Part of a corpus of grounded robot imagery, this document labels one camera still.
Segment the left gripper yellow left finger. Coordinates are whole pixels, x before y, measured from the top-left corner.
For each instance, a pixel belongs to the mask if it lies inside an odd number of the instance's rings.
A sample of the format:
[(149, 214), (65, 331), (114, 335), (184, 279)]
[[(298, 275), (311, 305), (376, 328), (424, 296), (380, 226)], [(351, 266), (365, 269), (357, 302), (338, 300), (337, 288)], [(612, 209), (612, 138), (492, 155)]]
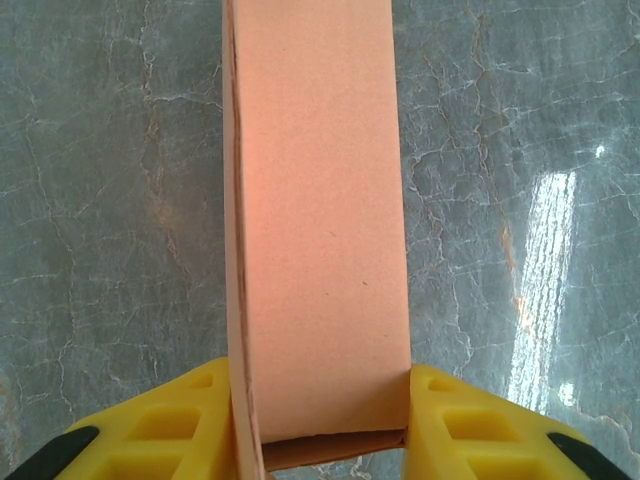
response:
[(12, 479), (233, 479), (225, 357), (89, 415), (47, 442)]

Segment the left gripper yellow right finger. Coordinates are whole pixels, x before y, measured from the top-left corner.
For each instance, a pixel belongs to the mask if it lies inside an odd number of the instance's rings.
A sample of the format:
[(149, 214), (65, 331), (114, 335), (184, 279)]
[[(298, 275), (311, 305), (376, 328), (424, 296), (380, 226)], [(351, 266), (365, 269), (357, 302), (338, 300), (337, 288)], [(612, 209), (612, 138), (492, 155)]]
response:
[(625, 479), (579, 431), (434, 367), (410, 375), (410, 479)]

